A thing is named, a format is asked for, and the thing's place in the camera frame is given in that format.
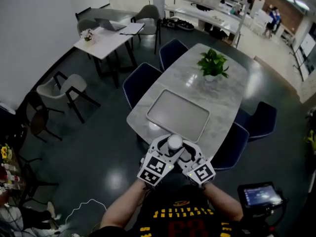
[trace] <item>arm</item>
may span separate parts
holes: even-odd
[[[134,214],[137,205],[145,194],[145,182],[137,179],[131,187],[105,212],[100,228],[114,226],[124,228]]]
[[[243,217],[241,204],[212,183],[204,185],[204,195],[212,205],[232,221],[240,221]]]

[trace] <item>display screen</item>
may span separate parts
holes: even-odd
[[[271,185],[244,189],[243,191],[248,206],[279,204],[282,201]]]

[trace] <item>potted plant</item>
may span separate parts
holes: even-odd
[[[85,42],[89,43],[89,44],[93,44],[93,32],[91,29],[86,29],[84,31],[81,32],[80,37],[82,39],[84,39]]]
[[[212,48],[207,53],[201,53],[201,55],[203,58],[197,64],[201,66],[203,76],[207,81],[213,81],[218,75],[228,78],[226,73],[228,67],[223,68],[227,59],[223,55],[216,53]]]

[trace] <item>desk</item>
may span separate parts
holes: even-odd
[[[133,35],[121,35],[120,32],[123,32],[124,29],[121,29],[117,32],[106,30],[102,27],[98,27],[94,30],[95,33],[95,40],[93,44],[90,44],[83,39],[80,39],[77,43],[74,44],[74,47],[91,54],[93,56],[93,60],[95,63],[96,70],[98,72],[99,77],[102,76],[109,76],[111,75],[114,81],[114,84],[116,88],[119,87],[119,78],[118,73],[116,71],[113,71],[110,59],[108,58],[108,55],[112,53],[114,50],[116,50],[121,45],[125,44],[128,55],[132,61],[132,68],[137,68],[137,63],[135,61],[133,52],[130,48],[130,45],[128,43],[128,40],[133,37]],[[101,72],[99,61],[106,59],[107,63],[109,65],[109,72]]]
[[[202,11],[194,7],[176,7],[176,6],[166,6],[165,10],[172,11],[175,13],[180,13],[197,18],[203,22],[207,22],[214,26],[223,28],[232,34],[236,34],[239,26],[239,21],[216,10]]]
[[[202,57],[200,54],[209,48],[196,44],[189,49],[158,78],[128,115],[127,123],[147,143],[170,133],[146,118],[146,112],[159,94],[169,89],[210,111],[210,118],[197,144],[207,158],[212,158],[218,151],[240,107],[248,72],[225,55],[229,78],[219,77],[207,82],[197,62]]]

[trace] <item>dark floor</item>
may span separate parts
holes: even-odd
[[[303,137],[308,126],[300,102],[286,88],[266,72],[257,62],[216,41],[210,36],[194,30],[175,31],[162,28],[162,44],[173,38],[189,48],[196,43],[211,46],[234,58],[249,72],[249,80],[241,107],[253,113],[260,101],[277,108],[275,132],[262,140],[249,143],[238,164],[231,170],[217,174],[214,183],[237,198],[240,184],[272,181],[289,198],[286,215],[277,231],[281,236],[289,235],[307,196],[310,175],[304,168],[306,145]],[[148,62],[159,67],[159,55],[154,55],[155,37],[143,37],[141,44],[134,42],[134,55],[138,64]],[[130,65],[125,47],[118,49],[122,65]],[[122,88],[116,89],[112,78],[99,79],[94,63],[79,50],[72,53],[53,73],[81,75],[88,83],[87,94],[101,103],[96,108],[89,102],[78,100],[78,109],[85,119],[81,124],[73,110],[66,114],[50,113],[47,127],[63,137],[63,141],[43,134],[48,143],[28,134],[21,155],[26,158],[43,157],[34,163],[34,170],[45,181],[58,182],[59,187],[39,188],[36,198],[53,201],[57,212],[63,214],[65,222],[74,208],[81,202],[94,198],[109,206],[136,179],[139,160],[146,152],[136,142],[134,131],[126,123],[129,107]],[[119,73],[122,84],[129,73]],[[27,204],[43,208],[36,203]],[[91,202],[83,205],[69,218],[69,233],[87,236],[93,226],[100,222],[104,208]]]

